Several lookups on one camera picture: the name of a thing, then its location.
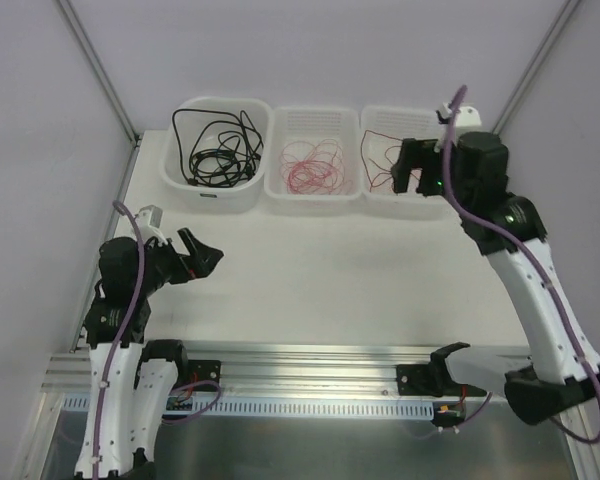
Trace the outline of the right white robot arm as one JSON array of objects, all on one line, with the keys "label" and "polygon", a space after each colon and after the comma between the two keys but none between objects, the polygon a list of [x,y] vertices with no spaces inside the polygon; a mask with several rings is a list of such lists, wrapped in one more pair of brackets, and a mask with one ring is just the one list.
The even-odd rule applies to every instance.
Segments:
[{"label": "right white robot arm", "polygon": [[509,295],[527,339],[522,349],[456,342],[430,354],[427,364],[401,367],[410,393],[442,397],[461,388],[506,399],[528,425],[600,395],[600,355],[586,339],[564,297],[547,231],[535,205],[508,189],[509,150],[488,132],[461,135],[450,148],[406,138],[391,168],[393,189],[405,192],[420,172],[418,193],[442,196]]}]

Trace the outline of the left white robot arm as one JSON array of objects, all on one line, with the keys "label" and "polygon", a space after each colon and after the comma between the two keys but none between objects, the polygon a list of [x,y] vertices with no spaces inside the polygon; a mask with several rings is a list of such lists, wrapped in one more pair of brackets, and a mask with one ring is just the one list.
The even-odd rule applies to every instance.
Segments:
[{"label": "left white robot arm", "polygon": [[169,395],[190,377],[180,340],[147,340],[149,298],[166,285],[208,277],[223,259],[187,228],[186,248],[152,234],[123,236],[99,249],[100,279],[84,320],[90,400],[76,479],[153,479],[154,449]]}]

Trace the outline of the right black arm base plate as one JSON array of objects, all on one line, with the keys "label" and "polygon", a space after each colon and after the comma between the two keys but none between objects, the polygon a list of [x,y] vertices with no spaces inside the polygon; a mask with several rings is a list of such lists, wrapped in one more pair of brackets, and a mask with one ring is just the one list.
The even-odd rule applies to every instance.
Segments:
[{"label": "right black arm base plate", "polygon": [[398,364],[395,368],[400,396],[433,396],[434,385],[427,364]]}]

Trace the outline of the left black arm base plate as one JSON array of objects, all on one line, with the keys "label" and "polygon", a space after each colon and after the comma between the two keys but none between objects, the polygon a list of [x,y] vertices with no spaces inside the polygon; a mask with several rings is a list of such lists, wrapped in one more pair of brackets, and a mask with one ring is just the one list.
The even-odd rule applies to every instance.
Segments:
[{"label": "left black arm base plate", "polygon": [[194,392],[214,392],[216,388],[213,385],[202,385],[202,382],[218,383],[221,379],[222,362],[219,360],[195,360],[190,359],[188,363],[188,380],[190,383],[196,383]]}]

